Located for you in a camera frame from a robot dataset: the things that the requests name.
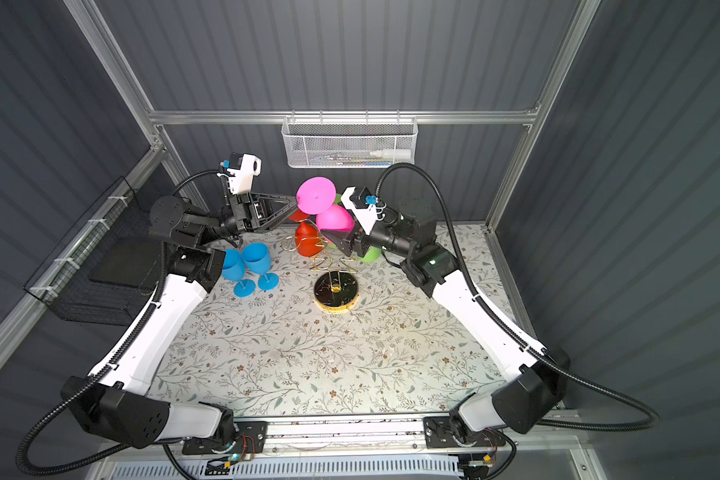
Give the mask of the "green wine glass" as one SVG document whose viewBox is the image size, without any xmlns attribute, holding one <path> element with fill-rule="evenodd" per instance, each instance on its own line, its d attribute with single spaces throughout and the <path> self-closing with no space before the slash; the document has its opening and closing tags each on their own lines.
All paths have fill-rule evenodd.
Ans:
<svg viewBox="0 0 720 480">
<path fill-rule="evenodd" d="M 369 247 L 367 252 L 359 257 L 359 261 L 363 263 L 372 263 L 381 257 L 381 249 L 378 247 Z"/>
</svg>

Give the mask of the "red wine glass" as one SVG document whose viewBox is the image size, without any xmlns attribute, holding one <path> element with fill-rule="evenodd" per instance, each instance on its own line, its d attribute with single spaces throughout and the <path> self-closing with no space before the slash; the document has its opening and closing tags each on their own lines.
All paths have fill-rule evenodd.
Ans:
<svg viewBox="0 0 720 480">
<path fill-rule="evenodd" d="M 300 209 L 292 213 L 289 219 L 298 223 L 293 235 L 296 252 L 302 257 L 314 257 L 320 254 L 324 250 L 325 244 L 316 221 Z"/>
</svg>

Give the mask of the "blue wine glass front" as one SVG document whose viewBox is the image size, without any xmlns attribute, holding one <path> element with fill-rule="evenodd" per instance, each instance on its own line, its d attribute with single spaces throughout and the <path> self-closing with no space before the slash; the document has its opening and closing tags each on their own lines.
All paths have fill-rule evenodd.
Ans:
<svg viewBox="0 0 720 480">
<path fill-rule="evenodd" d="M 272 258 L 266 244 L 249 244 L 243 248 L 241 256 L 246 268 L 258 276 L 259 289 L 271 291 L 279 285 L 278 275 L 271 272 Z"/>
</svg>

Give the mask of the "blue wine glass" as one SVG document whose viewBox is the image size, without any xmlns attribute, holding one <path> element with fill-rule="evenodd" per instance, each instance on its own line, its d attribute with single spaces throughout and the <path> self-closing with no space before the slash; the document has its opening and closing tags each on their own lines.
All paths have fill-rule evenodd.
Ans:
<svg viewBox="0 0 720 480">
<path fill-rule="evenodd" d="M 259 289 L 271 291 L 279 285 L 278 275 L 271 272 L 272 258 L 266 244 L 249 244 L 243 248 L 241 256 L 246 268 L 258 276 Z"/>
<path fill-rule="evenodd" d="M 246 265 L 239 251 L 227 249 L 224 251 L 222 277 L 233 283 L 233 292 L 237 297 L 245 298 L 255 291 L 255 283 L 246 279 Z"/>
</svg>

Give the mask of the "pink wine glass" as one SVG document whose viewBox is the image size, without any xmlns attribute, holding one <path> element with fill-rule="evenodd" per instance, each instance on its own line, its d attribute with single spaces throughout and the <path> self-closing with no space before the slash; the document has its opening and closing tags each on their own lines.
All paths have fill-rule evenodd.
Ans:
<svg viewBox="0 0 720 480">
<path fill-rule="evenodd" d="M 350 231 L 355 222 L 349 212 L 335 203 L 337 190 L 326 177 L 312 177 L 303 182 L 297 190 L 298 208 L 316 217 L 317 228 L 321 231 Z"/>
</svg>

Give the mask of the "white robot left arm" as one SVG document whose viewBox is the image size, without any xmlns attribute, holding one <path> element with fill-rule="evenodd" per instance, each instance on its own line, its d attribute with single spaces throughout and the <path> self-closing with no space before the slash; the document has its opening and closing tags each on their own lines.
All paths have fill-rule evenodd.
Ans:
<svg viewBox="0 0 720 480">
<path fill-rule="evenodd" d="M 295 197 L 265 193 L 233 195 L 218 214 L 176 195 L 153 204 L 149 235 L 162 243 L 155 290 L 107 357 L 61 391 L 84 432 L 138 449 L 185 438 L 219 447 L 237 440 L 230 409 L 146 393 L 173 339 L 221 276 L 225 254 L 211 242 L 270 231 L 296 209 Z"/>
</svg>

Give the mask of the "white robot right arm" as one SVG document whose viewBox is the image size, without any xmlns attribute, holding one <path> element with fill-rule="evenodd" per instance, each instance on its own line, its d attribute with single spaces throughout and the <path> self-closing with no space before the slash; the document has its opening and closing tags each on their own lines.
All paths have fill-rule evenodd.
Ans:
<svg viewBox="0 0 720 480">
<path fill-rule="evenodd" d="M 535 358 L 546 349 L 468 283 L 459 249 L 438 243 L 437 221 L 417 202 L 394 210 L 368 191 L 345 190 L 341 205 L 354 219 L 351 230 L 324 230 L 344 254 L 363 256 L 370 248 L 398 255 L 399 269 L 427 297 L 458 319 L 488 353 L 504 384 L 489 394 L 472 394 L 451 413 L 458 439 L 504 425 L 525 434 L 563 398 L 565 379 Z"/>
</svg>

